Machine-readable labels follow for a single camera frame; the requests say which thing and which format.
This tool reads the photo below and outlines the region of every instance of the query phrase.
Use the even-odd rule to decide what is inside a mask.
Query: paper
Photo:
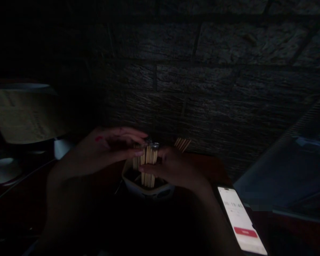
[[[35,143],[69,131],[58,96],[0,90],[0,132],[7,143]]]

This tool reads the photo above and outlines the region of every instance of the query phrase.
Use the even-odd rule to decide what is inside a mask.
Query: fingernail
[[[142,151],[136,151],[135,156],[142,156],[143,155],[143,150]]]
[[[97,136],[97,137],[95,138],[95,141],[96,141],[96,142],[99,142],[100,140],[103,140],[103,137],[102,137],[102,136]]]

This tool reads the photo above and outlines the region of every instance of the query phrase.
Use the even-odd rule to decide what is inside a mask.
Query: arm
[[[118,142],[129,146],[133,141],[143,144],[145,137],[147,134],[128,127],[95,129],[54,166],[47,178],[47,220],[34,251],[36,255],[76,249],[80,242],[76,235],[94,207],[89,175],[142,155],[140,149],[122,150]]]
[[[207,179],[174,148],[162,148],[158,156],[162,158],[161,165],[144,165],[139,170],[163,178],[173,185],[187,188],[196,195],[199,207],[202,208],[203,226],[213,253],[243,255]]]

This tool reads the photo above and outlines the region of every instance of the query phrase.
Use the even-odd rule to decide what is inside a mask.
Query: dark wall
[[[191,138],[234,180],[320,98],[320,0],[106,2],[0,1],[0,77],[51,84],[78,120]]]

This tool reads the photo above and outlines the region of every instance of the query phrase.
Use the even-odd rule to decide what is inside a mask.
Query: toothpick
[[[177,138],[177,140],[174,143],[174,147],[176,147],[178,145],[178,142],[180,141],[180,138]]]
[[[188,141],[186,147],[182,150],[182,152],[184,153],[184,151],[186,150],[186,148],[188,147],[188,145],[191,143],[191,140]]]
[[[150,164],[153,163],[153,149],[152,148],[150,148],[150,150],[149,150],[149,163]]]
[[[149,187],[149,174],[146,174],[146,187]]]
[[[143,165],[143,155],[140,156],[140,165]]]
[[[155,150],[155,151],[153,151],[153,153],[152,153],[152,164],[156,164],[157,157],[158,157],[158,151]],[[149,186],[150,186],[151,188],[153,188],[153,187],[154,187],[154,184],[155,184],[155,176],[152,174],[152,175],[151,175],[151,179],[150,179],[150,184],[149,184]]]
[[[182,139],[182,141],[180,142],[180,144],[177,147],[179,150],[182,147],[182,145],[185,143],[185,141],[186,141],[186,139]]]
[[[136,177],[136,179],[134,180],[134,182],[136,182],[137,180],[140,179],[140,175]]]
[[[149,164],[149,150],[150,150],[150,146],[147,146],[146,164]]]
[[[181,140],[182,140],[182,138],[177,139],[176,145],[174,145],[176,148],[178,148],[179,144],[181,143]]]
[[[182,153],[183,148],[186,146],[188,140],[185,139],[184,143],[181,145],[181,147],[179,148],[179,151]]]

